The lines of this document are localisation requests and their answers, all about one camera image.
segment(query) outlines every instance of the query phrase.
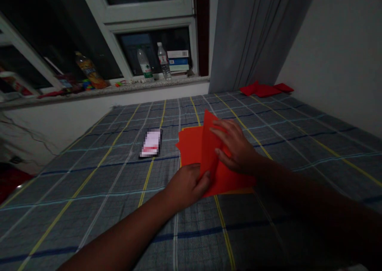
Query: curtain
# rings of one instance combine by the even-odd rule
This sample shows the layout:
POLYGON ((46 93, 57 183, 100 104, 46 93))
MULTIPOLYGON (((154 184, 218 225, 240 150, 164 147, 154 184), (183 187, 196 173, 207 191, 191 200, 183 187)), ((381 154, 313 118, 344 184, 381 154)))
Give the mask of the curtain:
POLYGON ((219 0, 209 93, 273 85, 311 0, 219 0))

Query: phone screen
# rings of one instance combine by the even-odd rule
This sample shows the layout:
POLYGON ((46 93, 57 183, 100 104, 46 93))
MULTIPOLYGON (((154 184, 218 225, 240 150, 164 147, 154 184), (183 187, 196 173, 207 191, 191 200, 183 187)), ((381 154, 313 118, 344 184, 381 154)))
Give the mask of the phone screen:
POLYGON ((139 158, 150 158, 153 156, 159 156, 161 138, 161 129, 149 130, 146 133, 146 136, 144 137, 144 143, 142 150, 139 154, 139 158))

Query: orange paper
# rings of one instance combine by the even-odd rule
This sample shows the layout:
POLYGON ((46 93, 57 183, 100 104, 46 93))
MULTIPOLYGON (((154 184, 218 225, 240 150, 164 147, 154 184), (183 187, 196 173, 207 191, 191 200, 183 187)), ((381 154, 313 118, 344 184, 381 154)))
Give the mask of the orange paper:
POLYGON ((201 175, 207 170, 210 171, 211 185, 204 197, 248 188, 256 184, 253 176, 232 172, 218 160, 215 148, 221 148, 228 156, 230 156, 230 151, 209 130, 215 119, 216 117, 206 110, 203 127, 188 128, 179 132, 179 143, 176 144, 180 150, 183 166, 201 163, 201 175))

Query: finger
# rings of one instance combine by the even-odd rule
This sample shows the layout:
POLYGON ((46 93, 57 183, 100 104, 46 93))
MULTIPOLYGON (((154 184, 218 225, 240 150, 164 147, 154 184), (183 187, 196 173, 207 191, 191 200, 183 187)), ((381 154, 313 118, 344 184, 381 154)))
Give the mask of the finger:
POLYGON ((194 188, 195 196, 201 198, 210 186, 210 172, 206 171, 194 188))
POLYGON ((195 175, 195 178, 197 179, 200 174, 200 164, 190 164, 188 165, 188 170, 195 175))
POLYGON ((237 170, 238 164, 234 162, 231 158, 229 158, 225 152, 223 152, 221 149, 216 148, 215 153, 218 155, 219 160, 230 170, 237 170))
POLYGON ((210 131, 211 131, 212 133, 214 133, 219 139, 221 139, 221 140, 223 141, 223 143, 224 143, 228 148, 231 147, 230 138, 229 138, 229 136, 228 136, 225 132, 223 132, 223 131, 221 131, 221 130, 218 130, 218 129, 216 129, 216 128, 210 128, 210 131))
POLYGON ((213 124, 216 126, 220 126, 223 129, 227 130, 228 134, 230 134, 232 136, 238 135, 238 131, 236 130, 236 128, 234 127, 234 125, 232 124, 231 121, 219 120, 219 121, 214 121, 213 124))
POLYGON ((189 164, 187 166, 190 168, 200 168, 200 163, 193 163, 193 164, 189 164))
POLYGON ((233 127, 240 133, 240 134, 243 133, 242 128, 240 127, 240 125, 239 125, 234 119, 229 119, 229 121, 232 123, 232 126, 233 126, 233 127))

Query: plaid bed sheet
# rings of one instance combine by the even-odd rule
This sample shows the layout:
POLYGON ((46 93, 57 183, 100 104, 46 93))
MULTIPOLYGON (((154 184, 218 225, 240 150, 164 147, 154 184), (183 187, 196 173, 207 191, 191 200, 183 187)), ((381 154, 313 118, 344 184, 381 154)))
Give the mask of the plaid bed sheet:
MULTIPOLYGON (((0 269, 56 269, 162 190, 179 168, 178 132, 203 124, 205 109, 240 119, 260 154, 382 212, 382 141, 288 95, 229 92, 114 107, 0 206, 0 269), (150 170, 152 159, 138 154, 147 129, 158 127, 161 154, 150 170)), ((204 198, 178 213, 135 269, 343 264, 266 189, 255 190, 204 198)))

